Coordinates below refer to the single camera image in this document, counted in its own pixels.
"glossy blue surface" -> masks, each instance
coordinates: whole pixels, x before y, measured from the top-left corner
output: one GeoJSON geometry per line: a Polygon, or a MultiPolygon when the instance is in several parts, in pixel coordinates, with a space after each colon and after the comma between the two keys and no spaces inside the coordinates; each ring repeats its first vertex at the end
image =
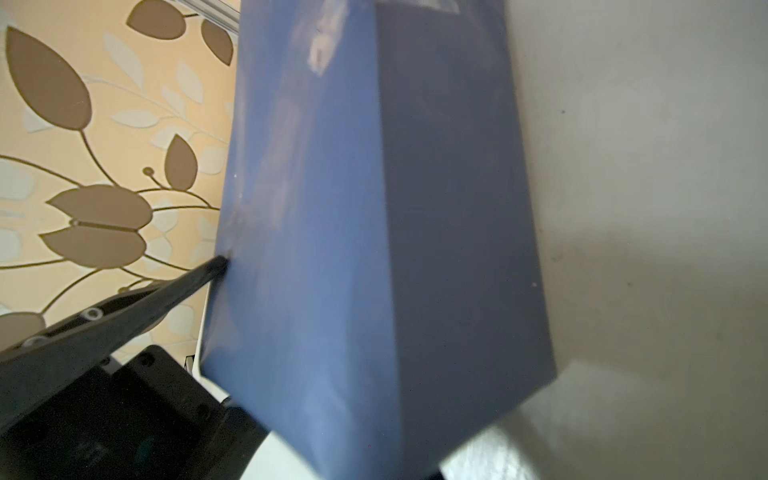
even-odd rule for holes
{"type": "Polygon", "coordinates": [[[418,478],[554,376],[503,3],[456,5],[243,2],[201,365],[327,480],[418,478]]]}

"wall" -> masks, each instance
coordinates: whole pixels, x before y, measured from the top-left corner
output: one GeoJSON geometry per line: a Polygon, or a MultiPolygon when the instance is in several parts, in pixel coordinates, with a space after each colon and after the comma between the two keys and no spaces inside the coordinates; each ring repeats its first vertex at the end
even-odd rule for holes
{"type": "MultiPolygon", "coordinates": [[[[4,2],[0,22],[7,344],[212,255],[237,39],[161,0],[4,2]]],[[[116,357],[156,343],[183,362],[205,298],[116,357]]]]}

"white surface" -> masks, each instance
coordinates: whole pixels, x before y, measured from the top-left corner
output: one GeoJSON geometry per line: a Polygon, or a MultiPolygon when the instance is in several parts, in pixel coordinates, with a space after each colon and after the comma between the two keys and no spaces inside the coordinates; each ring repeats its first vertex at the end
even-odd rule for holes
{"type": "Polygon", "coordinates": [[[561,376],[447,478],[764,477],[768,2],[508,13],[561,376]]]}

